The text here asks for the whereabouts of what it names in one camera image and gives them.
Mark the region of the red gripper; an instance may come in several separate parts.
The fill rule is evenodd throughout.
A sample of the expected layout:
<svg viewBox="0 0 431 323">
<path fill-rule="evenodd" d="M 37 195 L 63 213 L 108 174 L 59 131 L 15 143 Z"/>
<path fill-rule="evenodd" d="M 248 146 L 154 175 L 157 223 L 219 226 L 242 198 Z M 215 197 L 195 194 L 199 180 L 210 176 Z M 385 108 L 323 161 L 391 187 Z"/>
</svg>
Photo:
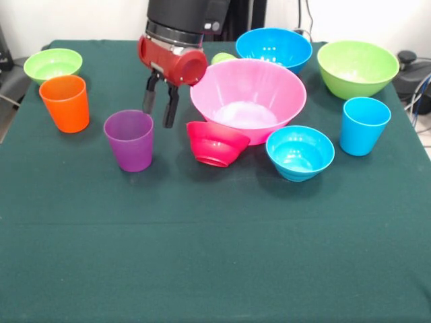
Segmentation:
<svg viewBox="0 0 431 323">
<path fill-rule="evenodd" d="M 141 62 L 150 70 L 155 70 L 146 83 L 143 111 L 146 114 L 152 113 L 160 74 L 169 82 L 169 101 L 164 113 L 163 127 L 170 129 L 174 124 L 179 101 L 177 85 L 198 83 L 208 67 L 207 58 L 202 48 L 179 47 L 148 35 L 139 39 L 137 51 Z"/>
</svg>

